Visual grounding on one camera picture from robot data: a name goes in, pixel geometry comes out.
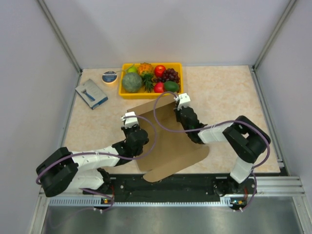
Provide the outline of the brown cardboard box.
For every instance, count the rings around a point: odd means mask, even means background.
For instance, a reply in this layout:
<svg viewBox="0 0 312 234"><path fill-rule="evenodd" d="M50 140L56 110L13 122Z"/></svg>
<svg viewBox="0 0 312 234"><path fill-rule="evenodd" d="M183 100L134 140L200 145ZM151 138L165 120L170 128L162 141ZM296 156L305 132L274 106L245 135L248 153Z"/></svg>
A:
<svg viewBox="0 0 312 234"><path fill-rule="evenodd" d="M148 133L149 142L144 146L146 153L156 142L153 150L144 158L136 161L140 171L144 172L144 180L157 182L202 160L209 152L208 145L193 143L186 133L172 133L162 129L154 118L153 107L155 101L128 109L137 116L148 119L153 125L139 119L139 125Z"/></svg>

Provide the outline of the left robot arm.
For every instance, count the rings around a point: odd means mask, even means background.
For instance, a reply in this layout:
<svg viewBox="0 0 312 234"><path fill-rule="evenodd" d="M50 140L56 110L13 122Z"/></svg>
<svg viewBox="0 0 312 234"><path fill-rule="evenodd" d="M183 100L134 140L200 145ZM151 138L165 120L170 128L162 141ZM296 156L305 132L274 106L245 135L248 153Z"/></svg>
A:
<svg viewBox="0 0 312 234"><path fill-rule="evenodd" d="M148 133L139 125L122 128L125 139L106 148L71 152L61 147L53 152L37 169L36 183L40 184L47 197L81 189L106 193L111 186L109 174L104 167L126 164L143 153L149 142Z"/></svg>

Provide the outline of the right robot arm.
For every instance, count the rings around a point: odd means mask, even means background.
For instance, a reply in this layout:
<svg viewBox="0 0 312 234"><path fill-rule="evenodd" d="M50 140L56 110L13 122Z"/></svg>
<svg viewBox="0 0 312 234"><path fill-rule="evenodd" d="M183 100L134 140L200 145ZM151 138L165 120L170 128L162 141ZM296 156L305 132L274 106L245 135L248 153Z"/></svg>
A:
<svg viewBox="0 0 312 234"><path fill-rule="evenodd" d="M207 126L201 123L191 107L174 108L177 122L181 123L190 140L196 144L227 142L236 152L238 158L226 179L214 183L214 192L218 196L237 194L245 188L245 181L254 168L258 157L267 152L263 161L270 155L270 137L245 116L233 121L225 121Z"/></svg>

